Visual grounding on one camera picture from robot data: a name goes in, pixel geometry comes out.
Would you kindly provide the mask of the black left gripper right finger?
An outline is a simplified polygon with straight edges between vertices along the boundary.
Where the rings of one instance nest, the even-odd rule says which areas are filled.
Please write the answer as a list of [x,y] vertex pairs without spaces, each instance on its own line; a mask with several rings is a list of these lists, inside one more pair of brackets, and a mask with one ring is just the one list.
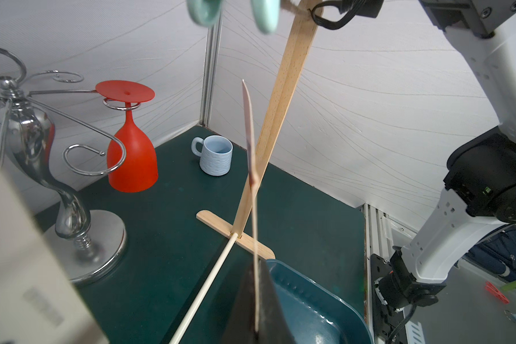
[[295,343],[264,260],[258,260],[256,343]]

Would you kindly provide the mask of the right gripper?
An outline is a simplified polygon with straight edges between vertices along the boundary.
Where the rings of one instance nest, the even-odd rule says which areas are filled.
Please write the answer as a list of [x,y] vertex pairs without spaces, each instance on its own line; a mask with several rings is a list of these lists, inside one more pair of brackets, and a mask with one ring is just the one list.
[[[384,0],[335,0],[323,1],[310,10],[312,20],[319,27],[327,30],[339,30],[349,23],[355,16],[377,18]],[[331,21],[319,15],[319,9],[334,7],[343,16],[338,21]]]

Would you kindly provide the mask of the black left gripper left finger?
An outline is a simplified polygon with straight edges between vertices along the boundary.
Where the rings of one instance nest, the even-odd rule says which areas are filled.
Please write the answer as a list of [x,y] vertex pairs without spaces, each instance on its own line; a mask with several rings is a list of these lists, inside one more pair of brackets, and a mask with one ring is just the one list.
[[252,263],[243,275],[221,343],[258,343],[255,308],[255,274]]

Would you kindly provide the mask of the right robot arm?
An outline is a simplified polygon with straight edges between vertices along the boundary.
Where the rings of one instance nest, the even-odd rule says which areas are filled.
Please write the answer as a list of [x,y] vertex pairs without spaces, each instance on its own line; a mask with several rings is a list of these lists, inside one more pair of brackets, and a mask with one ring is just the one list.
[[375,281],[375,301],[392,311],[434,305],[474,245],[516,224],[516,1],[422,1],[421,8],[465,59],[498,124],[451,154],[436,208]]

